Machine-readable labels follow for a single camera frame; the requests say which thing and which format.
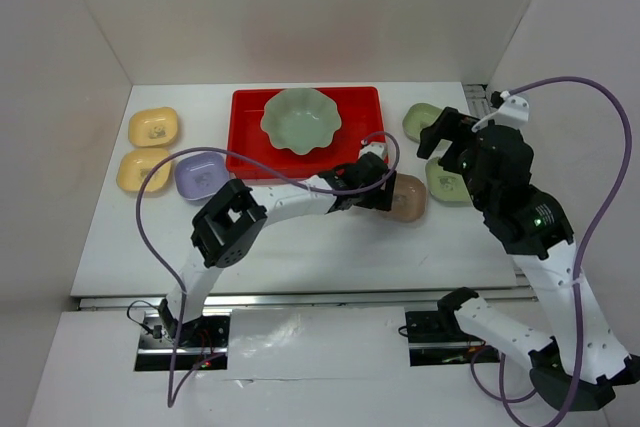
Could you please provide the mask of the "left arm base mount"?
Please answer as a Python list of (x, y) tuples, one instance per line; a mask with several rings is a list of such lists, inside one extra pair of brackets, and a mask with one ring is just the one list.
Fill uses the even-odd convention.
[[(140, 328), (134, 370), (168, 372), (174, 339), (165, 329), (157, 307), (146, 300), (135, 300), (127, 307), (126, 317)], [(194, 332), (182, 334), (175, 369), (188, 371), (200, 363), (202, 371), (226, 370), (230, 322), (228, 312), (205, 315)]]

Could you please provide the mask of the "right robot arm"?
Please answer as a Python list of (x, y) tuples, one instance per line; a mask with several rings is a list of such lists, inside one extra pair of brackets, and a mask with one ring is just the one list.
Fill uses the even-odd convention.
[(477, 125), (445, 108), (420, 133), (418, 157), (440, 141), (439, 165), (462, 177), (473, 206), (506, 254), (525, 274), (549, 320), (539, 332), (496, 311), (477, 292), (459, 288), (438, 302), (436, 326), (448, 339), (464, 333), (527, 370), (540, 397), (560, 410), (575, 384), (572, 412), (596, 411), (617, 386), (639, 380), (639, 358), (616, 339), (576, 260), (578, 244), (559, 202), (531, 182), (532, 148), (509, 126)]

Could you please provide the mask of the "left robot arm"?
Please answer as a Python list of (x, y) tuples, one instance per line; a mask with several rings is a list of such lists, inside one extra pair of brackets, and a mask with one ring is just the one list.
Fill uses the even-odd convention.
[(258, 187), (226, 182), (192, 219), (191, 252), (177, 273), (178, 286), (159, 307), (163, 336), (176, 346), (193, 341), (219, 276), (246, 257), (266, 227), (352, 207), (388, 212), (396, 176), (379, 155), (366, 152), (302, 181)]

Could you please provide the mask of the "green scalloped bowl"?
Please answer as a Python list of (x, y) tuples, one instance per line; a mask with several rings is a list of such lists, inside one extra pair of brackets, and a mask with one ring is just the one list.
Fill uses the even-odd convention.
[(261, 130), (272, 147), (304, 156), (328, 147), (342, 127), (337, 103), (314, 88), (289, 88), (264, 105)]

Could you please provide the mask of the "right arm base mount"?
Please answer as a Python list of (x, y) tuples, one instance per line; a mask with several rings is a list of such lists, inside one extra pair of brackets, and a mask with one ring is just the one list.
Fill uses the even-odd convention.
[(498, 362), (495, 349), (450, 326), (437, 311), (406, 311), (398, 334), (407, 340), (412, 367), (469, 364), (476, 354), (479, 363)]

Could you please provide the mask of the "brown square plate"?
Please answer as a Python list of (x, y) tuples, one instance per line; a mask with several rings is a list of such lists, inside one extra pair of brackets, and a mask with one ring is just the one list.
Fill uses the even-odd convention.
[(426, 210), (428, 192), (417, 177), (398, 173), (395, 181), (391, 210), (383, 216), (403, 223), (415, 222)]

